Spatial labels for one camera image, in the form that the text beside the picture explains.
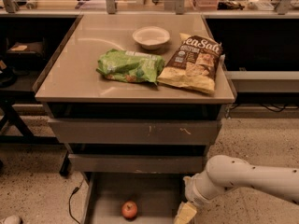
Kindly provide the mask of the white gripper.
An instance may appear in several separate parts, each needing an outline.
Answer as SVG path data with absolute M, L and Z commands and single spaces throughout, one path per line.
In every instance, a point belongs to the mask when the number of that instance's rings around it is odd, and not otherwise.
M 197 209 L 209 202 L 200 190 L 204 180 L 201 174 L 184 176 L 185 197 L 187 202 L 181 203 L 174 219 L 174 224 L 188 224 L 196 215 Z

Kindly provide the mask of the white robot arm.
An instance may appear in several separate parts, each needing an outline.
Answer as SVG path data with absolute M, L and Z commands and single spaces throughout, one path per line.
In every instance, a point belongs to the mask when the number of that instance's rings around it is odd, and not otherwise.
M 251 165 L 239 158 L 216 155 L 201 173 L 185 176 L 183 181 L 186 202 L 179 205 L 174 224 L 189 224 L 205 203 L 237 188 L 256 189 L 299 204 L 297 168 Z

